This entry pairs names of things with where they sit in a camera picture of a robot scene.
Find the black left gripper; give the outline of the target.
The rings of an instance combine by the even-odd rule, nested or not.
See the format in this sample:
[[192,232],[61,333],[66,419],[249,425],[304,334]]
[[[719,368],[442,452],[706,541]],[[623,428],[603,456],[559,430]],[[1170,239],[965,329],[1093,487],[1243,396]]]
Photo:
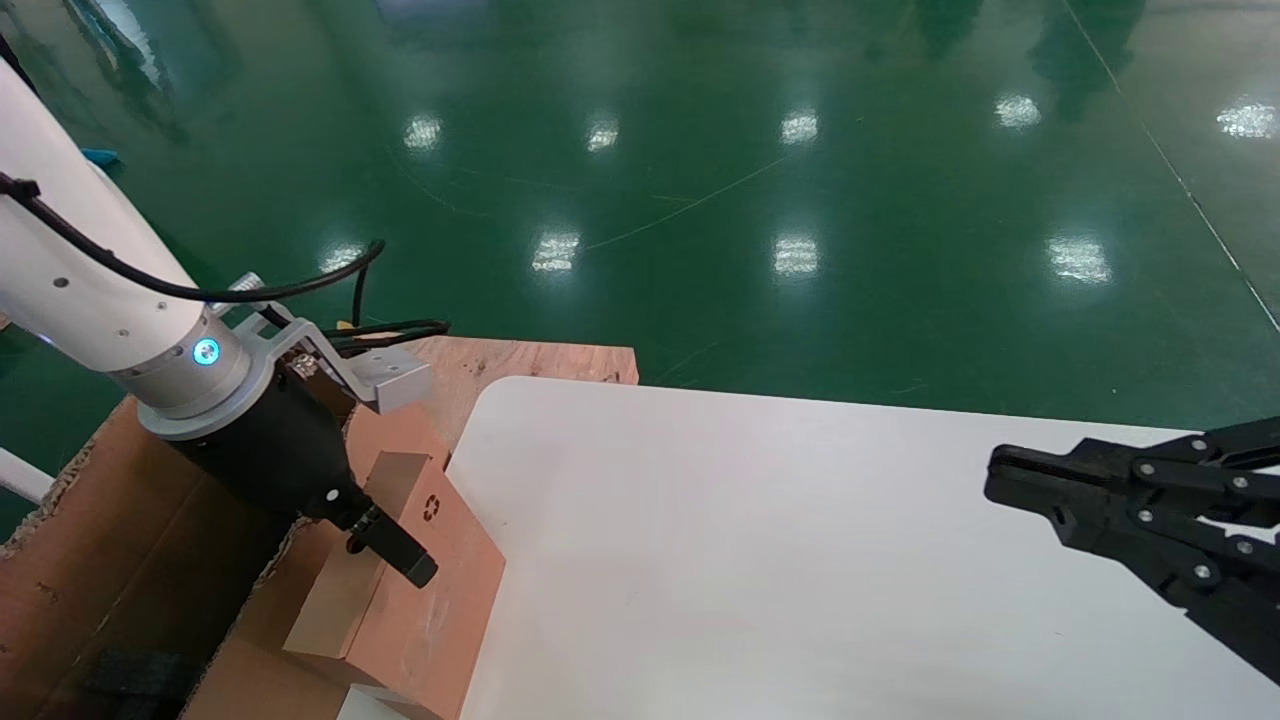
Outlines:
[[291,370],[275,372],[227,427],[172,447],[248,503],[347,530],[349,553],[370,550],[416,588],[438,574],[430,553],[357,483],[337,418]]

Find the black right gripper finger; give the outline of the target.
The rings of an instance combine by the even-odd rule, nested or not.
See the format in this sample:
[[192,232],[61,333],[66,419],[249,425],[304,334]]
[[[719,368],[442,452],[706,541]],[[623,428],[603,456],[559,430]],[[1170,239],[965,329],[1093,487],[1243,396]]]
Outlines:
[[1277,546],[1096,486],[987,486],[1046,518],[1059,542],[1123,565],[1162,601],[1279,682]]
[[1279,420],[1266,418],[1147,447],[1085,438],[1062,455],[1001,445],[986,497],[996,503],[1050,503],[1165,491],[1204,503],[1277,500]]

